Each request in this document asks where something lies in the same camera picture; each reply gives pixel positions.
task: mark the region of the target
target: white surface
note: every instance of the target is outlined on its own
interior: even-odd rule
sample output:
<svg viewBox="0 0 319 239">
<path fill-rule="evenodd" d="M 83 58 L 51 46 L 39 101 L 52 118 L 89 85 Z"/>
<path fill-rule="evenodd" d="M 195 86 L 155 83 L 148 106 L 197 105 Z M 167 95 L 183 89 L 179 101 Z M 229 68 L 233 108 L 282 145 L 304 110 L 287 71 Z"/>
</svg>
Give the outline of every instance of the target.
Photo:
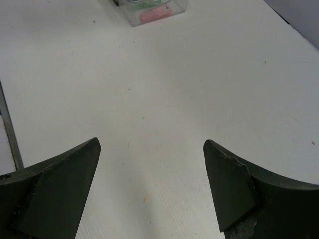
<svg viewBox="0 0 319 239">
<path fill-rule="evenodd" d="M 0 116 L 0 176 L 15 171 L 10 144 L 6 135 L 2 116 Z"/>
<path fill-rule="evenodd" d="M 0 77 L 26 166 L 100 140 L 78 239 L 223 238 L 208 138 L 319 183 L 319 54 L 262 0 L 136 28 L 106 0 L 49 1 L 1 1 Z"/>
</svg>

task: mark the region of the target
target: transparent container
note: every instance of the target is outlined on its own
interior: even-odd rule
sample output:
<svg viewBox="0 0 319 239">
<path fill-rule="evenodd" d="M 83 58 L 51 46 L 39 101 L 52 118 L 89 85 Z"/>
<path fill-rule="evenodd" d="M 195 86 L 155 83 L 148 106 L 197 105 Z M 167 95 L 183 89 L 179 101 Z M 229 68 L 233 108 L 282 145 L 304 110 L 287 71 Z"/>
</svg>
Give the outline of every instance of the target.
<svg viewBox="0 0 319 239">
<path fill-rule="evenodd" d="M 185 12 L 188 0 L 119 0 L 132 26 Z"/>
</svg>

